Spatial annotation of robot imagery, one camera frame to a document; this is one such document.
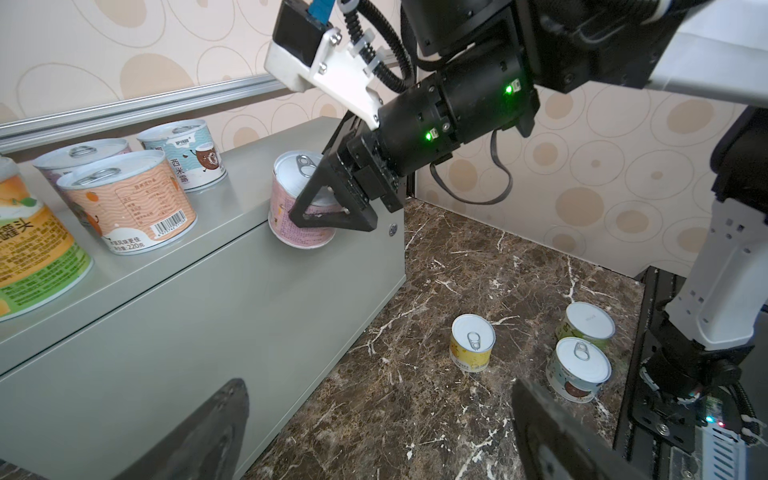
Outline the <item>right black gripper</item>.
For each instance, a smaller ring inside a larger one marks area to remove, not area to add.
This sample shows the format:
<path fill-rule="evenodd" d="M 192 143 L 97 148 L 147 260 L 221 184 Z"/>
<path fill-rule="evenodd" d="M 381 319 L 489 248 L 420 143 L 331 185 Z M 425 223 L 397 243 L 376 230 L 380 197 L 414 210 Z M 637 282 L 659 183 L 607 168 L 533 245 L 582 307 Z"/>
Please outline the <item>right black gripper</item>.
<path fill-rule="evenodd" d="M 404 208 L 404 180 L 391 168 L 378 132 L 346 113 L 315 162 L 307 154 L 294 163 L 306 180 L 290 210 L 299 228 L 371 232 L 378 216 L 370 206 L 380 200 L 394 213 Z"/>

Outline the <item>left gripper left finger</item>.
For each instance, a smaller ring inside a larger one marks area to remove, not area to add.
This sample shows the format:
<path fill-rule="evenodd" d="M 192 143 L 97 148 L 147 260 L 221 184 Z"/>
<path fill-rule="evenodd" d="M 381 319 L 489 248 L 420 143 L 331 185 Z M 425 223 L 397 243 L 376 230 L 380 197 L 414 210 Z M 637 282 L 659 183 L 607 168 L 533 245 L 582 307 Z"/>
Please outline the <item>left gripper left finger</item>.
<path fill-rule="evenodd" d="M 249 416 L 245 382 L 233 378 L 119 479 L 232 479 Z"/>

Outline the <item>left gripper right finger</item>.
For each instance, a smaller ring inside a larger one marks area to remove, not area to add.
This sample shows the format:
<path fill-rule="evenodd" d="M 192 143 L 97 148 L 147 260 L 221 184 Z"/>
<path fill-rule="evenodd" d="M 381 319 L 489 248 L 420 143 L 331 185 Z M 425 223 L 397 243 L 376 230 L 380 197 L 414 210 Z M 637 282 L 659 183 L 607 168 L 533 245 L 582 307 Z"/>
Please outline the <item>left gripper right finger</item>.
<path fill-rule="evenodd" d="M 643 479 L 645 476 L 588 431 L 541 386 L 517 379 L 513 430 L 527 479 Z"/>

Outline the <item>teal bear label can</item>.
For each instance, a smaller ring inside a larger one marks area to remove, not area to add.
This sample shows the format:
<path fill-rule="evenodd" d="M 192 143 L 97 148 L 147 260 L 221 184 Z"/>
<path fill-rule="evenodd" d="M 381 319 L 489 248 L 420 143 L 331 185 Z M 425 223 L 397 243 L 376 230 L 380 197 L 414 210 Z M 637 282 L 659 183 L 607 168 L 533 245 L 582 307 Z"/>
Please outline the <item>teal bear label can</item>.
<path fill-rule="evenodd" d="M 560 339 L 546 367 L 553 390 L 580 404 L 594 400 L 611 375 L 612 367 L 603 351 L 579 337 Z"/>

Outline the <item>yellow label can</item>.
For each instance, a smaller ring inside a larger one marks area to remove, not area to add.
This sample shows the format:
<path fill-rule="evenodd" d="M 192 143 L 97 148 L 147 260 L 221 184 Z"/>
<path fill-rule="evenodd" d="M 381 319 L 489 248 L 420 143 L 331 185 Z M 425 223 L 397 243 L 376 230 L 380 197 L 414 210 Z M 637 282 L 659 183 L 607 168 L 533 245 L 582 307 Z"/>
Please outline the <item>yellow label can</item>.
<path fill-rule="evenodd" d="M 462 371 L 479 373 L 487 369 L 496 334 L 483 317 L 462 314 L 451 326 L 450 358 Z"/>

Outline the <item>light blue label can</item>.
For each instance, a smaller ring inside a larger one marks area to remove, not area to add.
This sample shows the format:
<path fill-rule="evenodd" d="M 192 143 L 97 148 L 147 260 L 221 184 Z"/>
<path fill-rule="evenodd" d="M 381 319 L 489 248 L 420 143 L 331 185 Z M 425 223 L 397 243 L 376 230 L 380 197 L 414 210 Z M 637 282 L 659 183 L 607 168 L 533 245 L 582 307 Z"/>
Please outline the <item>light blue label can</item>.
<path fill-rule="evenodd" d="M 182 120 L 144 130 L 137 140 L 145 150 L 161 150 L 185 191 L 206 188 L 227 171 L 205 120 Z"/>

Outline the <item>orange peach label can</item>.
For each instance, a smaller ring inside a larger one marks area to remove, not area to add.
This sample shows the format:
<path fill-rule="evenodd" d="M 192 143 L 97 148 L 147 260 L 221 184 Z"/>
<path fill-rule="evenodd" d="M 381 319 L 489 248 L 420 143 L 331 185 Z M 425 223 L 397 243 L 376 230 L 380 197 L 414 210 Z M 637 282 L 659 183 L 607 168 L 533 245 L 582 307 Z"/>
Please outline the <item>orange peach label can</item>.
<path fill-rule="evenodd" d="M 188 233 L 197 221 L 160 150 L 78 167 L 60 177 L 57 187 L 116 255 L 157 249 Z"/>

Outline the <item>green orange plastic-lid can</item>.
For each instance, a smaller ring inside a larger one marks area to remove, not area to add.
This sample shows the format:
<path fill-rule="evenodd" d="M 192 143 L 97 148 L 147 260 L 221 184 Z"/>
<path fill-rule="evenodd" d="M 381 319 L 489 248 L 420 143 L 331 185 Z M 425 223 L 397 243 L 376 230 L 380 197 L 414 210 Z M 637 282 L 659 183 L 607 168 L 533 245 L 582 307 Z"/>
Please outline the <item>green orange plastic-lid can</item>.
<path fill-rule="evenodd" d="M 53 211 L 28 188 L 17 164 L 1 159 L 1 319 L 60 297 L 94 260 Z"/>

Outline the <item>pink white small can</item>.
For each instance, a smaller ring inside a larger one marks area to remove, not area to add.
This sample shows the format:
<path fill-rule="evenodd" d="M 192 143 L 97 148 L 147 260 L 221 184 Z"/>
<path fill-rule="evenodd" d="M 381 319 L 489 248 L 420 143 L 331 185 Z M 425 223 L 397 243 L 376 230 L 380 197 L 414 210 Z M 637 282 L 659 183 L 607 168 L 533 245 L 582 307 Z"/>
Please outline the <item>pink white small can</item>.
<path fill-rule="evenodd" d="M 100 139 L 62 147 L 43 154 L 32 165 L 46 178 L 80 223 L 89 227 L 83 209 L 75 205 L 57 186 L 59 178 L 84 165 L 132 151 L 127 140 Z"/>

